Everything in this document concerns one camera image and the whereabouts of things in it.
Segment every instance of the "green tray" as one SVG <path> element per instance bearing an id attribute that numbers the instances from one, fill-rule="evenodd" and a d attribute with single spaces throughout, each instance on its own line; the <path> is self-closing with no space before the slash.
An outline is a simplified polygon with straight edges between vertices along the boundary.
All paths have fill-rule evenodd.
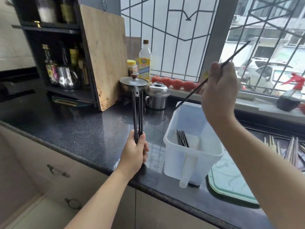
<path id="1" fill-rule="evenodd" d="M 218 194 L 258 204 L 227 150 L 208 173 L 211 188 Z"/>

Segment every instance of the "air conditioner unit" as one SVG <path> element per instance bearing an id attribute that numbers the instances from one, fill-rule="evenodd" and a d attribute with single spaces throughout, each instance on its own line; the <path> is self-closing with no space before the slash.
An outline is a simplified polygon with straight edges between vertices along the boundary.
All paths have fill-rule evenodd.
<path id="1" fill-rule="evenodd" d="M 232 23 L 238 22 L 239 18 L 240 18 L 239 15 L 234 15 L 234 16 L 233 16 L 233 19 L 232 19 Z"/>

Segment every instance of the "pot lid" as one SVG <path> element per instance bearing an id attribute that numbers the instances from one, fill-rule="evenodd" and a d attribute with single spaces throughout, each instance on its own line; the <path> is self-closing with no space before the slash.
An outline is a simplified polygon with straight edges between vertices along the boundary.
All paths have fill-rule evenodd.
<path id="1" fill-rule="evenodd" d="M 155 97 L 166 97 L 170 95 L 168 87 L 160 82 L 154 82 L 151 84 L 147 88 L 146 93 Z"/>
<path id="2" fill-rule="evenodd" d="M 138 86 L 138 87 L 144 87 L 148 84 L 148 81 L 145 79 L 140 79 L 136 75 L 132 75 L 132 77 L 123 77 L 120 78 L 120 82 L 122 84 L 125 84 L 127 86 Z"/>

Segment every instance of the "wooden cutting board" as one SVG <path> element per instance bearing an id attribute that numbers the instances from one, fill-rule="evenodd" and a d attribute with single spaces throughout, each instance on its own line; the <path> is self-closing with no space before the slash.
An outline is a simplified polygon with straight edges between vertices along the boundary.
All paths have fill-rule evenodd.
<path id="1" fill-rule="evenodd" d="M 119 79 L 128 76 L 124 18 L 81 5 L 99 109 L 120 98 Z"/>

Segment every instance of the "yellow lid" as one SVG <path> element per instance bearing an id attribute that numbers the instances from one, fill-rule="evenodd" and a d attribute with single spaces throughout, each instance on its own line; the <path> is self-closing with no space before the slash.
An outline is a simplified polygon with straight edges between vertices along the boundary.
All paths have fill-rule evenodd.
<path id="1" fill-rule="evenodd" d="M 131 60 L 131 59 L 127 60 L 127 65 L 132 65 L 133 66 L 133 65 L 135 65 L 135 63 L 136 63 L 135 60 Z"/>

